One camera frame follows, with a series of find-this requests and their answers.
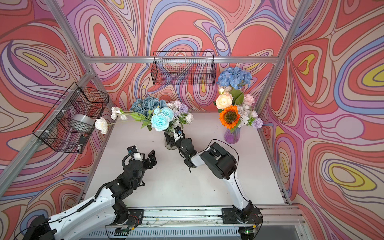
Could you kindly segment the pastel mixed flower bouquet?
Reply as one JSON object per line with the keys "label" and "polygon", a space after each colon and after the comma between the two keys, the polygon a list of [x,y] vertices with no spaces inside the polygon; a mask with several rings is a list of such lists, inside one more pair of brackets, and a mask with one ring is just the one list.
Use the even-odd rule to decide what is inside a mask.
{"label": "pastel mixed flower bouquet", "polygon": [[250,126],[255,129],[260,129],[264,122],[259,118],[258,113],[252,109],[250,105],[238,106],[238,113],[240,115],[238,127]]}

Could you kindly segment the cream peach rose bunch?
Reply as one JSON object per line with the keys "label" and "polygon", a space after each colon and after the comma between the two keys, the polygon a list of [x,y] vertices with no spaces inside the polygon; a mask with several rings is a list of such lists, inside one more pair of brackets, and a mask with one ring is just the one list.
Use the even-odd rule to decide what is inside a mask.
{"label": "cream peach rose bunch", "polygon": [[219,110],[224,110],[225,108],[232,105],[234,97],[230,93],[232,91],[232,87],[220,87],[219,88],[219,96],[214,101],[215,106]]}

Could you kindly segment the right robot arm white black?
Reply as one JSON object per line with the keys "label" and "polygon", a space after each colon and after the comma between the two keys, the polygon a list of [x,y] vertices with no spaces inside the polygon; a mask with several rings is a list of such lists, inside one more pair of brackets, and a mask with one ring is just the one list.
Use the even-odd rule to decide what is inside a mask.
{"label": "right robot arm white black", "polygon": [[184,132],[178,128],[174,131],[175,145],[184,163],[189,169],[205,165],[228,188],[232,199],[231,208],[222,208],[218,215],[224,224],[254,224],[263,223],[263,215],[251,200],[243,193],[237,174],[237,160],[225,148],[213,140],[204,150],[197,152],[192,139],[186,138]]}

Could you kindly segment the small pastel flower spray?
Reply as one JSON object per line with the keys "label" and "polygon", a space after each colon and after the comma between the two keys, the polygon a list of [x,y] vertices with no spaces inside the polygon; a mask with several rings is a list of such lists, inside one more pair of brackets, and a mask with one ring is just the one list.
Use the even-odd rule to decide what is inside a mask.
{"label": "small pastel flower spray", "polygon": [[194,120],[194,117],[189,110],[188,106],[181,101],[171,101],[167,103],[167,107],[173,110],[174,118],[170,123],[170,127],[181,126],[191,124]]}

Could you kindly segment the pink peony flower stem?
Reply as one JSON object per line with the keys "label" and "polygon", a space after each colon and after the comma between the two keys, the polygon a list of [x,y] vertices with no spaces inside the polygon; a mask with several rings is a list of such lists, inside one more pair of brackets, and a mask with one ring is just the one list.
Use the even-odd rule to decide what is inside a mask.
{"label": "pink peony flower stem", "polygon": [[247,105],[251,107],[254,103],[255,103],[255,98],[252,95],[250,94],[244,95],[243,105]]}

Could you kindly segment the blue hydrangea flower stem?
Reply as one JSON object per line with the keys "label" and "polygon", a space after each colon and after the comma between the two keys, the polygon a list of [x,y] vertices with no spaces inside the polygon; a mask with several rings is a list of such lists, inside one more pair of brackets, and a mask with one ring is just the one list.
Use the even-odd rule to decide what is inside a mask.
{"label": "blue hydrangea flower stem", "polygon": [[244,86],[251,86],[251,73],[242,70],[239,67],[230,67],[220,73],[217,84],[219,87],[232,87],[235,90],[240,90]]}

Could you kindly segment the purple ribbed glass vase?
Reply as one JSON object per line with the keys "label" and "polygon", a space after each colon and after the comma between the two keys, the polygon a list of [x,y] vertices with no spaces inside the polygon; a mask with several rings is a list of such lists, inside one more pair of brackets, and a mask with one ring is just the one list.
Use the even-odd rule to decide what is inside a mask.
{"label": "purple ribbed glass vase", "polygon": [[224,139],[228,144],[236,144],[240,140],[241,135],[241,129],[236,128],[233,132],[231,130],[227,129],[224,134]]}

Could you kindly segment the orange flower green leaves stem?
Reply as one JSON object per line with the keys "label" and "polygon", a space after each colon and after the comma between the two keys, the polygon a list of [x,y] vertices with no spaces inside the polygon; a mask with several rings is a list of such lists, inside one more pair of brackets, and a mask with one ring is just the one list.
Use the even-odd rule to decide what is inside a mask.
{"label": "orange flower green leaves stem", "polygon": [[230,106],[225,108],[219,113],[219,119],[224,127],[233,133],[241,122],[241,115],[239,114],[237,106]]}

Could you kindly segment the clear ribbed glass vase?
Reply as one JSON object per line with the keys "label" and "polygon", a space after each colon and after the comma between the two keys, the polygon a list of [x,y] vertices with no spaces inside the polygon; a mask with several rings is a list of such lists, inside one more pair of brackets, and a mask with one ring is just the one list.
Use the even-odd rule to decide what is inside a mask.
{"label": "clear ribbed glass vase", "polygon": [[175,137],[174,132],[172,131],[164,131],[165,136],[165,147],[168,150],[175,150],[177,149],[176,143],[175,143]]}

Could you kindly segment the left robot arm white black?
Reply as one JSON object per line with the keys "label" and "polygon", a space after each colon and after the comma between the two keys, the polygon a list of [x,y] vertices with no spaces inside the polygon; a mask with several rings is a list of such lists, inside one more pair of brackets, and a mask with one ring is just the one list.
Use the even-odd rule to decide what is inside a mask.
{"label": "left robot arm white black", "polygon": [[126,225],[131,216],[123,202],[143,187],[146,170],[157,164],[156,152],[145,155],[132,146],[122,160],[123,173],[101,185],[89,199],[59,214],[36,217],[26,229],[25,240],[79,240],[99,227]]}

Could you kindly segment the teal succulent flower bunch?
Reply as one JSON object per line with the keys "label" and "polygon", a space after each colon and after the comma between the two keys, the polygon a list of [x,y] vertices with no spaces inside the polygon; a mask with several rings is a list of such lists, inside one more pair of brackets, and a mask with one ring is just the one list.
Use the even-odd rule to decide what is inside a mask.
{"label": "teal succulent flower bunch", "polygon": [[159,98],[155,97],[147,97],[145,99],[138,99],[136,100],[131,108],[130,112],[137,112],[139,114],[148,116],[148,112],[152,111],[156,108],[165,108],[167,107],[167,103],[165,100],[160,100]]}

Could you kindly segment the white poppy flower stem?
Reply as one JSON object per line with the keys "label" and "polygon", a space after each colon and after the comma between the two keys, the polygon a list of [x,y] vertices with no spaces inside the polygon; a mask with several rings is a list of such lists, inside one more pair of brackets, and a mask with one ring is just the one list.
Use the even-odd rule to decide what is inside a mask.
{"label": "white poppy flower stem", "polygon": [[114,120],[115,123],[108,123],[107,120],[103,117],[100,117],[95,121],[95,129],[100,131],[103,135],[107,134],[110,126],[113,126],[117,123],[128,122],[130,118],[132,118],[134,121],[143,123],[144,127],[150,124],[149,117],[144,114],[138,112],[123,111],[121,108],[118,107],[111,107],[111,111],[111,119]]}

